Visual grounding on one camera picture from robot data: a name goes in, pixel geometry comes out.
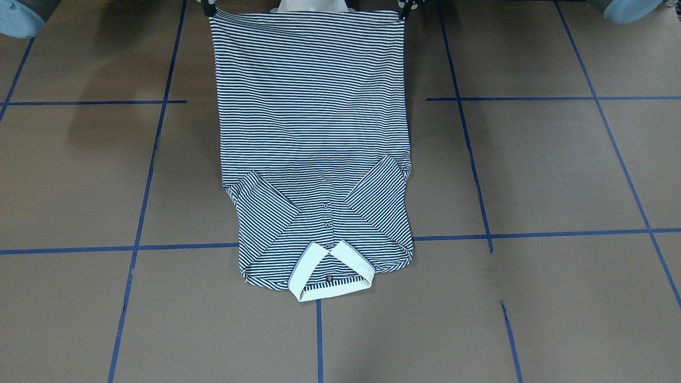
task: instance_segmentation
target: striped shirt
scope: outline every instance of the striped shirt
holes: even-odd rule
[[[222,185],[246,282],[309,301],[408,265],[397,12],[218,10],[210,26]]]

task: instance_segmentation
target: light blue object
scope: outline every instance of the light blue object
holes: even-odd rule
[[[45,20],[31,8],[19,1],[0,0],[0,33],[28,39],[44,27]]]
[[[661,0],[588,0],[603,17],[615,24],[628,24],[651,13]]]

